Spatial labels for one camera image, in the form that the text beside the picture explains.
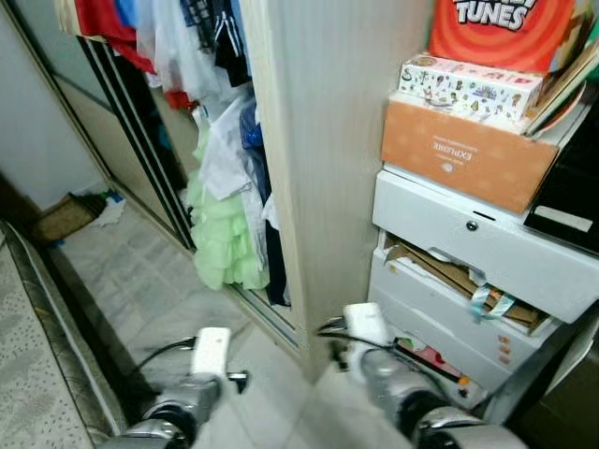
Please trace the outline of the light green ruffled dress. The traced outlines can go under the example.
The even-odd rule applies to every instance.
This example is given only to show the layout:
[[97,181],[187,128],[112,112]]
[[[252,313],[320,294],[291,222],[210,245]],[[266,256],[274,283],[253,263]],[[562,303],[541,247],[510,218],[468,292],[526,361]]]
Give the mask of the light green ruffled dress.
[[[209,125],[200,120],[198,142],[194,155],[201,163],[207,142]],[[185,189],[184,204],[191,214],[191,237],[196,250],[194,266],[207,287],[221,290],[226,285],[243,288],[266,288],[270,285],[265,245],[264,225],[249,224],[245,219],[244,200],[247,194],[215,198],[207,193],[192,172]]]

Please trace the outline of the white hanging shirt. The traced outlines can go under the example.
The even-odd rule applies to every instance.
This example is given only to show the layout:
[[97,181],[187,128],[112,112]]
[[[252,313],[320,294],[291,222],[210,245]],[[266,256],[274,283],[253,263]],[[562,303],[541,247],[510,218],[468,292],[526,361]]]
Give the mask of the white hanging shirt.
[[261,137],[256,99],[242,93],[222,111],[207,120],[209,133],[204,145],[198,178],[207,193],[219,200],[247,194],[245,219],[252,225],[267,222],[270,181],[261,142],[245,142],[245,136]]

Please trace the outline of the brown cardboard piece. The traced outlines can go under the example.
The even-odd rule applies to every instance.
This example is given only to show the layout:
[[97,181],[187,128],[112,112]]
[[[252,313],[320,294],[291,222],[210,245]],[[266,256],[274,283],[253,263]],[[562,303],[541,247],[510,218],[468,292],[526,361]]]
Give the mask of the brown cardboard piece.
[[[389,245],[384,252],[387,254],[385,261],[388,263],[394,261],[397,266],[415,267],[416,273],[431,275],[433,279],[444,283],[450,290],[458,292],[467,299],[468,307],[470,307],[471,295],[474,294],[476,288],[484,285],[484,283],[476,283],[471,278],[471,270],[466,266],[438,261],[430,253],[422,253],[402,242]],[[550,318],[546,312],[539,311],[538,308],[521,299],[517,298],[517,300],[518,303],[502,318],[512,321],[515,326],[522,328],[527,334],[534,333]]]

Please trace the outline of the brown doormat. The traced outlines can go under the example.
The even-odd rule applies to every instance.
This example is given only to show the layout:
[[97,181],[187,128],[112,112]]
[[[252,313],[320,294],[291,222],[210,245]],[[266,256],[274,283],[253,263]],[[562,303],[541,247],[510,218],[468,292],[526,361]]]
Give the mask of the brown doormat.
[[104,193],[68,194],[37,219],[33,225],[33,236],[46,243],[71,236],[103,213],[108,198]]

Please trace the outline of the light wooden wardrobe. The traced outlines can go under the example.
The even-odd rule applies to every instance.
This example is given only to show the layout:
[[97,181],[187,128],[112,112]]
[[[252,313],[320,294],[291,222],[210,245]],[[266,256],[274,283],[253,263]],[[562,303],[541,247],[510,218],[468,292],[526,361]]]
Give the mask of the light wooden wardrobe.
[[270,285],[234,290],[309,377],[326,370],[318,327],[367,296],[375,176],[385,111],[403,57],[423,51],[435,0],[240,0],[252,81],[198,103],[164,93],[101,37],[79,31],[74,0],[0,0],[63,102],[102,182],[131,196],[195,251],[184,204],[185,144],[159,141],[168,108],[210,119],[242,93],[256,99],[270,197]]

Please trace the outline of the teal ribbon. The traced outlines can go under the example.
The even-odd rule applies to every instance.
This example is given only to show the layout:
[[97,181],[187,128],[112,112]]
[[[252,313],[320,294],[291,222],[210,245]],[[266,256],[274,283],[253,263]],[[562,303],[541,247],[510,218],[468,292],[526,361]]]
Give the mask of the teal ribbon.
[[470,299],[471,313],[476,321],[498,320],[506,316],[506,313],[517,303],[515,297],[490,283],[484,283],[483,286],[476,288]]

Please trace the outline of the white drawer unit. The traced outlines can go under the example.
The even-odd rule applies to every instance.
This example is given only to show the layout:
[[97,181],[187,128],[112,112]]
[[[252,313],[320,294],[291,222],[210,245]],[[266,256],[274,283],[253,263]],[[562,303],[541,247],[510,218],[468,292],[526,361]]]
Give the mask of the white drawer unit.
[[[471,384],[497,392],[561,326],[572,325],[599,298],[595,257],[552,242],[515,215],[397,171],[378,171],[369,299],[406,337],[429,345]],[[419,255],[467,269],[544,315],[538,325],[484,318],[472,294],[416,263]]]

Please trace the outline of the black box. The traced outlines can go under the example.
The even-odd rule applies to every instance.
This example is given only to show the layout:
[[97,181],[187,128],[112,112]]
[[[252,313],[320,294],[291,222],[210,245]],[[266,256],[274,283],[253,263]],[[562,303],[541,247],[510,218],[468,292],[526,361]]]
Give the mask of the black box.
[[598,129],[598,112],[587,111],[523,219],[539,234],[591,255],[599,252]]

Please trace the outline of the orange cardboard box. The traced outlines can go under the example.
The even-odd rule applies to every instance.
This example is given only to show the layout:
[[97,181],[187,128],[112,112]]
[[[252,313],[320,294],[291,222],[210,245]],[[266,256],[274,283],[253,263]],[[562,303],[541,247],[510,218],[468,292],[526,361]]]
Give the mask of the orange cardboard box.
[[382,161],[522,213],[560,147],[416,104],[389,101]]

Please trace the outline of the white sheer hanging garment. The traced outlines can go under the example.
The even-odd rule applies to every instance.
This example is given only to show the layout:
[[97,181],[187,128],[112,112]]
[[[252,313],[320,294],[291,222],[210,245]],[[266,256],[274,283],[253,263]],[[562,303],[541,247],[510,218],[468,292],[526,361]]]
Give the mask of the white sheer hanging garment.
[[183,0],[134,0],[136,48],[150,60],[164,93],[181,93],[207,103],[228,86],[213,56],[201,48],[197,27],[187,19]]

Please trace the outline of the white patterned box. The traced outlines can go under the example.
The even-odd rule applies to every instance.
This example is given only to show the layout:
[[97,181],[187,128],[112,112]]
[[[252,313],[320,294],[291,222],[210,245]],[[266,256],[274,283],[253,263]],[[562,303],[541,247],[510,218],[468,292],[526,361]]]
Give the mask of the white patterned box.
[[402,65],[395,93],[476,123],[517,128],[538,101],[542,74],[419,54]]

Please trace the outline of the red hanging garment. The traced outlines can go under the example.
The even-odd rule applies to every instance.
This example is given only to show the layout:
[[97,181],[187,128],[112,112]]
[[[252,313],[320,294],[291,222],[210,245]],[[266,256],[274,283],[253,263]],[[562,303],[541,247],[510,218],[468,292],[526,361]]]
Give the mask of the red hanging garment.
[[142,72],[154,74],[150,59],[137,49],[138,0],[74,0],[79,31],[86,37],[101,37]]

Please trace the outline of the red cartoon game box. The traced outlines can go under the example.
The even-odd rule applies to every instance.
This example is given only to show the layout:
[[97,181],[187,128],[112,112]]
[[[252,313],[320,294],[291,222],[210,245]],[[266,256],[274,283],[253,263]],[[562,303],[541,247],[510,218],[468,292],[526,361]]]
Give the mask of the red cartoon game box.
[[572,64],[596,0],[435,0],[428,53],[508,71],[552,74]]

